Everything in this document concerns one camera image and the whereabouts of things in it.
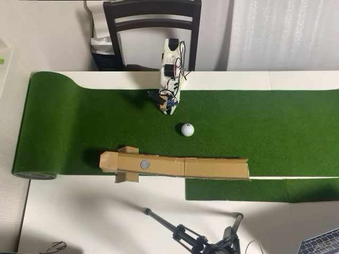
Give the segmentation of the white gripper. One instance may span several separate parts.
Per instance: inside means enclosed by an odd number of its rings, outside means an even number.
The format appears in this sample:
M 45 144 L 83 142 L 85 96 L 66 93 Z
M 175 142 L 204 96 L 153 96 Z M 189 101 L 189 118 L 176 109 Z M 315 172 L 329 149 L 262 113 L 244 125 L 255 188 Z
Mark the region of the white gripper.
M 165 77 L 165 79 L 162 80 L 159 94 L 160 95 L 171 95 L 176 96 L 181 88 L 185 85 L 186 79 L 183 77 L 179 78 L 168 78 Z M 167 115 L 172 115 L 178 106 L 180 100 L 173 98 L 173 97 L 167 97 L 166 102 L 163 104 L 163 113 Z

